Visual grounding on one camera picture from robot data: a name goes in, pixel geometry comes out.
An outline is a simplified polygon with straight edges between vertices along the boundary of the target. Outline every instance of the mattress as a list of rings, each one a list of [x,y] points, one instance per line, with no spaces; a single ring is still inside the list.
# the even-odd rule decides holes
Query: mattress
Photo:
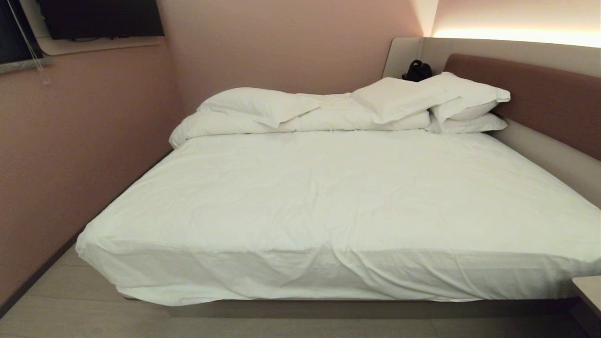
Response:
[[[601,211],[484,134],[309,131],[191,138],[77,251],[124,295],[523,300],[601,274]]]

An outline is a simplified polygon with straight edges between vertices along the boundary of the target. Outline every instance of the brown headboard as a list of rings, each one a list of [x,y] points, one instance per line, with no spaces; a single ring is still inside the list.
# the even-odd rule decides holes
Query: brown headboard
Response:
[[[601,160],[601,78],[463,54],[445,71],[510,91],[497,114]]]

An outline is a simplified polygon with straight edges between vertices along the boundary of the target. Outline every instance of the nightstand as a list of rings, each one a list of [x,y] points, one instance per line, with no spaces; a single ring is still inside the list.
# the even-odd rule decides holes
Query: nightstand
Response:
[[[582,328],[591,337],[601,337],[601,276],[577,277],[572,281],[576,285],[580,298],[597,315],[592,313],[587,315],[587,309],[584,305],[579,309],[576,306],[572,309],[572,316],[582,326]]]

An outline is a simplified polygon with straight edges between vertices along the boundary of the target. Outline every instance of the gray floor tile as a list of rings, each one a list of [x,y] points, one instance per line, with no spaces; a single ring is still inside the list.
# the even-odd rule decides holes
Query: gray floor tile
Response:
[[[169,321],[167,331],[178,338],[437,337],[434,327],[429,319],[374,320],[174,318]]]
[[[0,333],[33,338],[169,337],[168,320],[164,308],[142,302],[24,297],[0,320]]]
[[[85,265],[88,264],[79,256],[75,251],[75,245],[72,246],[67,252],[56,262],[56,265]]]
[[[566,337],[585,338],[569,315],[511,318],[432,319],[441,338],[450,337]]]
[[[54,265],[27,293],[29,296],[78,300],[127,301],[91,266]]]
[[[23,336],[9,336],[7,334],[1,334],[0,333],[0,338],[29,338],[29,337],[23,337]]]

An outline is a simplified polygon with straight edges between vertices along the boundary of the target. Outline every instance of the television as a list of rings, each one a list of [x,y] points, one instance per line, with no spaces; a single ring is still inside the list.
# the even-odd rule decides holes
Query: television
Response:
[[[53,39],[164,36],[156,0],[38,0]]]

